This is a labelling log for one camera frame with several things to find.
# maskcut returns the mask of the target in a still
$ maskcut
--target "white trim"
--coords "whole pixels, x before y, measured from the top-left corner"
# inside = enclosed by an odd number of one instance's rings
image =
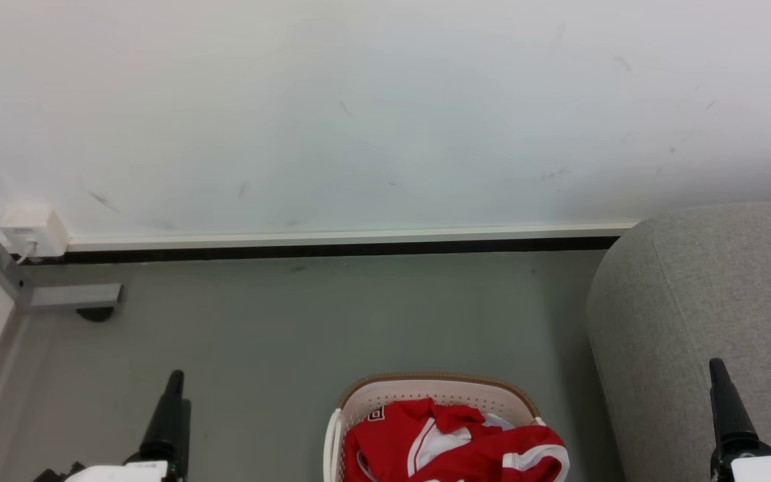
[[[505,454],[502,457],[501,466],[504,469],[517,469],[523,472],[536,466],[546,457],[553,457],[561,463],[561,471],[553,482],[564,482],[567,473],[570,472],[570,458],[567,455],[567,449],[560,445],[538,445],[522,454]]]
[[[337,408],[329,418],[329,424],[327,425],[327,436],[323,443],[323,482],[333,482],[335,480],[335,476],[333,475],[333,447],[337,439],[335,434],[337,432],[337,427],[340,425],[340,415],[341,409]]]
[[[550,226],[499,226],[498,228],[73,238],[70,239],[68,251],[171,250],[183,248],[307,246],[318,244],[581,238],[590,236],[619,236],[634,225],[636,225],[634,222],[622,222]]]
[[[434,425],[428,435],[424,436],[422,440],[422,446],[418,449],[416,454],[416,468],[418,470],[423,469],[428,463],[431,463],[436,457],[444,454],[447,451],[453,451],[458,447],[467,445],[472,441],[472,434],[466,427],[460,427],[451,433],[442,433],[436,425]]]
[[[418,451],[422,448],[424,437],[428,436],[428,431],[434,426],[435,422],[436,420],[434,420],[433,417],[428,418],[428,421],[424,424],[424,428],[418,433],[416,440],[412,443],[412,446],[410,446],[410,456],[406,459],[407,477],[412,477],[412,475],[416,473],[416,455],[418,455]]]
[[[331,480],[337,481],[337,466],[341,463],[340,452],[343,449],[343,417],[339,415],[335,421],[335,437],[333,439],[333,458],[331,459]]]

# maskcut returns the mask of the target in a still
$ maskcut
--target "basket rim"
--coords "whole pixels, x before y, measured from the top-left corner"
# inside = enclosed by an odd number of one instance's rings
[[[366,376],[362,378],[352,387],[350,387],[341,397],[339,408],[343,411],[343,408],[347,405],[349,397],[359,391],[362,387],[370,384],[376,384],[376,382],[397,382],[403,380],[431,380],[441,382],[466,382],[466,384],[480,384],[490,385],[496,388],[502,388],[514,394],[520,402],[524,403],[531,412],[532,417],[537,418],[541,416],[537,406],[523,390],[520,390],[516,385],[508,384],[504,380],[498,378],[491,378],[490,376],[474,376],[474,375],[460,375],[458,373],[446,373],[446,372],[395,372],[395,373],[382,373],[379,375]]]

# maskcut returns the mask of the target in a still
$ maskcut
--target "metal bracket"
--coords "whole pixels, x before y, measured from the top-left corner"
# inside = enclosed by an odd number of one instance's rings
[[[74,285],[70,287],[36,287],[31,291],[27,309],[115,308],[123,285]]]

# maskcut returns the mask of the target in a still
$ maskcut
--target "red clothing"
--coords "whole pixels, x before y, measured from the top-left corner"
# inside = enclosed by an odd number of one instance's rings
[[[468,406],[395,402],[345,439],[346,482],[562,482],[570,461],[549,428],[484,425]]]

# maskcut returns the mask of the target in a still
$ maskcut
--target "black baseboard strip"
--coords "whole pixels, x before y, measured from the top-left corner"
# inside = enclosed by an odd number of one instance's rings
[[[310,246],[260,246],[245,248],[193,248],[178,250],[77,251],[24,266],[55,264],[116,264],[162,260],[218,260],[319,256],[426,255],[506,251],[608,250],[618,236],[591,238],[495,239],[485,241],[431,241],[382,244],[328,244]]]

